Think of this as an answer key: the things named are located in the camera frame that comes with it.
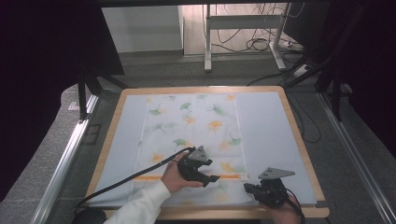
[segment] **hand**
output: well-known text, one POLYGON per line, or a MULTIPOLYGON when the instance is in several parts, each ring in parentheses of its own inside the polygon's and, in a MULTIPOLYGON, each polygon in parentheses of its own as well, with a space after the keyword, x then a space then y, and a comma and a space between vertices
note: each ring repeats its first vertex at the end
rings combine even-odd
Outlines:
MULTIPOLYGON (((289 199, 297 204, 297 199, 291 195, 289 195, 289 199)), ((300 218, 298 217, 296 211, 288 204, 284 203, 279 208, 270 208, 265 204, 260 203, 260 207, 267 210, 275 224, 299 224, 300 218)))
POLYGON ((168 165, 166 166, 166 170, 163 173, 163 177, 161 181, 165 184, 168 188, 169 192, 173 193, 179 191, 184 187, 192 187, 192 188, 199 188, 202 187, 204 184, 198 181, 187 181, 181 177, 180 173, 177 169, 177 162, 180 161, 187 152, 183 152, 173 160, 169 161, 168 165))

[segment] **white sleeve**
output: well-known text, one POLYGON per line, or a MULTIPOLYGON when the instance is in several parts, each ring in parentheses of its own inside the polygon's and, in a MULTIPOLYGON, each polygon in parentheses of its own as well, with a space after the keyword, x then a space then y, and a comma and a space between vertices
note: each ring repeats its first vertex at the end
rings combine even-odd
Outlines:
POLYGON ((159 180, 149 188, 139 190, 104 224, 152 224, 160 214, 161 204, 170 196, 169 190, 159 180))

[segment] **wooden table frame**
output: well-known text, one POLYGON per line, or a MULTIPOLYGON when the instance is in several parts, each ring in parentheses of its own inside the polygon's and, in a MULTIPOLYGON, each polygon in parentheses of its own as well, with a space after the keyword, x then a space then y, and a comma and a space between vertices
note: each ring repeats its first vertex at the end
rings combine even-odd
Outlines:
MULTIPOLYGON (((87 195, 94 193, 97 183, 105 167, 106 158, 111 148, 111 143, 120 120, 123 105, 128 95, 147 95, 147 94, 175 94, 175 93, 238 93, 238 92, 266 92, 276 91, 279 94, 282 105, 285 109, 286 116, 290 123, 294 139, 299 148, 305 169, 308 173, 311 185, 317 198, 317 205, 303 206, 305 217, 327 217, 330 213, 326 204, 323 192, 320 188, 317 176, 306 151, 303 138, 297 127, 294 116, 291 112, 288 99, 285 92, 278 86, 262 87, 176 87, 176 88, 146 88, 146 89, 127 89, 121 93, 117 104, 113 120, 107 132, 107 136, 102 148, 101 155, 96 164, 92 176, 91 184, 88 188, 87 195)), ((110 216, 115 210, 107 210, 106 214, 110 216)), ((193 208, 162 208, 158 219, 265 219, 270 218, 268 212, 258 206, 242 207, 193 207, 193 208)))

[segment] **cable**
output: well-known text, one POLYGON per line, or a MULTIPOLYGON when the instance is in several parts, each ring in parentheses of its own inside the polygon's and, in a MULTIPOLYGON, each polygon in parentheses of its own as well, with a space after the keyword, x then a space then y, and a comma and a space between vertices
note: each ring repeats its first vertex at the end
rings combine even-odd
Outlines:
POLYGON ((301 7, 300 12, 297 13, 296 16, 290 15, 289 12, 288 12, 288 16, 290 16, 290 17, 292 17, 292 18, 297 18, 298 16, 300 16, 301 12, 303 11, 304 6, 305 6, 305 2, 303 2, 303 6, 301 7))
POLYGON ((303 210, 301 209, 301 205, 300 205, 299 201, 297 200, 297 197, 294 195, 294 193, 291 190, 289 190, 289 189, 286 189, 286 190, 293 195, 297 204, 292 202, 290 198, 286 199, 286 203, 288 203, 296 211, 297 215, 300 217, 301 224, 305 224, 305 216, 304 216, 303 210))
POLYGON ((305 109, 301 106, 301 104, 300 104, 299 100, 297 99, 297 97, 296 97, 294 94, 291 94, 291 96, 296 100, 297 105, 304 111, 304 113, 308 116, 308 118, 314 123, 315 128, 318 130, 318 138, 317 138, 316 140, 308 140, 308 139, 306 139, 306 138, 304 137, 304 134, 302 134, 303 139, 304 139, 305 141, 309 142, 309 143, 318 143, 318 142, 320 141, 320 139, 321 139, 321 136, 322 136, 319 126, 314 122, 314 120, 312 119, 312 117, 311 117, 311 116, 305 111, 305 109))
POLYGON ((129 176, 129 177, 127 177, 127 178, 121 180, 120 182, 118 182, 118 183, 116 183, 116 184, 114 184, 114 185, 111 185, 111 186, 109 186, 109 187, 107 187, 107 188, 105 188, 105 189, 101 189, 101 190, 99 190, 99 191, 96 191, 95 193, 93 193, 93 194, 87 196, 86 198, 84 198, 83 200, 81 200, 79 203, 77 203, 77 204, 75 205, 75 213, 77 212, 77 209, 79 209, 79 207, 80 207, 82 204, 84 204, 85 202, 87 202, 88 200, 90 200, 90 199, 92 199, 92 198, 94 198, 94 197, 96 197, 96 196, 98 196, 98 195, 100 195, 100 194, 103 194, 103 193, 105 193, 105 192, 107 192, 107 191, 109 191, 109 190, 111 190, 111 189, 114 189, 114 188, 116 188, 116 187, 118 187, 118 186, 120 186, 120 185, 122 185, 122 184, 125 184, 125 183, 127 183, 128 181, 130 181, 130 180, 132 180, 132 179, 134 179, 134 178, 137 178, 137 177, 140 176, 140 175, 143 175, 143 174, 145 174, 145 173, 148 173, 148 172, 150 172, 150 171, 153 171, 153 170, 155 170, 155 169, 157 169, 157 168, 159 168, 159 167, 165 165, 165 164, 168 163, 169 161, 172 161, 172 160, 175 158, 175 156, 177 156, 178 154, 180 154, 180 153, 182 153, 182 152, 184 152, 184 151, 186 151, 186 150, 190 151, 189 149, 186 149, 186 148, 181 149, 179 152, 177 152, 177 153, 175 153, 174 155, 168 157, 167 159, 165 159, 165 160, 163 160, 163 161, 160 161, 159 163, 157 163, 157 164, 155 164, 155 165, 153 165, 153 166, 151 166, 151 167, 149 167, 149 168, 147 168, 147 169, 145 169, 145 170, 143 170, 143 171, 137 172, 136 174, 131 175, 131 176, 129 176))

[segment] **person's arm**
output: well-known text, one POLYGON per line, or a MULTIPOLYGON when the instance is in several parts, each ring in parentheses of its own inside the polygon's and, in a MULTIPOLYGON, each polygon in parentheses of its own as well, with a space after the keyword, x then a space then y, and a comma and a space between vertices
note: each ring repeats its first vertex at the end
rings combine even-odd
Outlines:
MULTIPOLYGON (((289 195, 290 200, 293 203, 297 203, 296 198, 289 195)), ((300 218, 298 217, 296 211, 288 204, 284 203, 279 208, 270 208, 262 203, 260 203, 260 207, 267 210, 274 221, 275 224, 299 224, 300 218)))
POLYGON ((186 155, 178 155, 174 161, 170 161, 161 180, 158 180, 147 189, 139 190, 130 202, 120 208, 104 224, 152 224, 161 212, 161 204, 184 187, 199 188, 203 184, 197 181, 183 179, 177 169, 177 161, 186 155))

